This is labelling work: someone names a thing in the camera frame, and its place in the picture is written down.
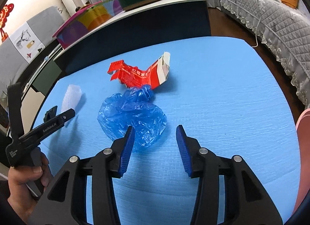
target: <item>human hand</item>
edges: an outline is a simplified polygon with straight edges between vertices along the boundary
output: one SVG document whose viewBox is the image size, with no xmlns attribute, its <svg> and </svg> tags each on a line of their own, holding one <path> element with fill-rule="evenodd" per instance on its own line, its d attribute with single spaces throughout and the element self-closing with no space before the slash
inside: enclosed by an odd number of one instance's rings
<svg viewBox="0 0 310 225">
<path fill-rule="evenodd" d="M 26 186 L 29 181 L 34 181 L 41 178 L 41 183 L 44 190 L 53 178 L 49 161 L 41 152 L 42 166 L 18 166 L 11 167 L 8 174 L 8 183 L 10 188 L 10 197 L 7 199 L 15 213 L 27 224 L 28 218 L 32 213 L 37 202 L 32 198 L 32 195 Z"/>
</svg>

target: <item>lace trim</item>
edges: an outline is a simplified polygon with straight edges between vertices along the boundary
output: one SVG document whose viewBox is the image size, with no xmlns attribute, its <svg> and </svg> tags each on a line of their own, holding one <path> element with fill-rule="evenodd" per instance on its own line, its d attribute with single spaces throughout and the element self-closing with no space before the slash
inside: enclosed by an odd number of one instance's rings
<svg viewBox="0 0 310 225">
<path fill-rule="evenodd" d="M 234 9 L 234 4 L 228 0 L 226 2 L 221 0 L 220 3 L 222 7 L 240 19 L 241 23 L 245 24 L 247 28 L 251 29 L 253 32 L 256 31 L 258 21 L 255 21 L 256 19 L 254 17 L 250 16 L 242 9 L 238 9 L 238 6 L 236 6 L 236 9 Z M 264 25 L 260 24 L 260 26 L 257 28 L 257 35 L 262 39 L 262 43 L 267 45 L 271 52 L 275 55 L 276 60 L 281 63 L 286 75 L 292 77 L 291 84 L 297 88 L 296 95 L 298 96 L 299 100 L 306 106 L 306 108 L 310 108 L 310 104 L 308 103 L 309 100 L 307 98 L 307 91 L 305 88 L 307 84 L 310 84 L 307 74 L 305 74 L 304 79 L 298 79 L 300 75 L 294 71 L 295 58 L 289 52 L 287 47 L 281 43 L 281 41 L 274 43 L 274 39 L 266 38 L 265 35 L 268 35 L 270 31 Z"/>
</svg>

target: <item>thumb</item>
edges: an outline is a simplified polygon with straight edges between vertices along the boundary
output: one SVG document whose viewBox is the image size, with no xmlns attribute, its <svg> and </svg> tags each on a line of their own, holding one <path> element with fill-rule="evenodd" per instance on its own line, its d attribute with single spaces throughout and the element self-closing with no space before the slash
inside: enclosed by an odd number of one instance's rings
<svg viewBox="0 0 310 225">
<path fill-rule="evenodd" d="M 11 167 L 8 174 L 8 183 L 11 197 L 16 201 L 24 202 L 31 197 L 31 194 L 25 185 L 29 181 L 39 179 L 43 174 L 40 166 L 18 166 Z"/>
</svg>

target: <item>black sleeve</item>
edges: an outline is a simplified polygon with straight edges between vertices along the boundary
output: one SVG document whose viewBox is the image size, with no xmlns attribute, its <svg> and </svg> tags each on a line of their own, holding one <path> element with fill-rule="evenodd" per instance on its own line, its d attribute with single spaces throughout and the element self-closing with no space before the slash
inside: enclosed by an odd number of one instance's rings
<svg viewBox="0 0 310 225">
<path fill-rule="evenodd" d="M 26 225 L 21 218 L 14 212 L 7 198 L 10 196 L 7 181 L 0 181 L 0 220 L 5 225 Z"/>
</svg>

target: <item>blue plastic bag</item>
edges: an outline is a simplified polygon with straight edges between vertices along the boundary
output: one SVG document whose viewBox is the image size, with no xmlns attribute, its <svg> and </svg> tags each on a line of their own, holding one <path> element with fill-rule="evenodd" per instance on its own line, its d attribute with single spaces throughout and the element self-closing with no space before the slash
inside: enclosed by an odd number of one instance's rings
<svg viewBox="0 0 310 225">
<path fill-rule="evenodd" d="M 167 117 L 156 105 L 150 103 L 154 96 L 150 85 L 130 88 L 122 95 L 105 99 L 99 110 L 98 121 L 104 133 L 113 141 L 122 138 L 128 126 L 135 129 L 133 152 L 152 145 L 162 134 Z"/>
</svg>

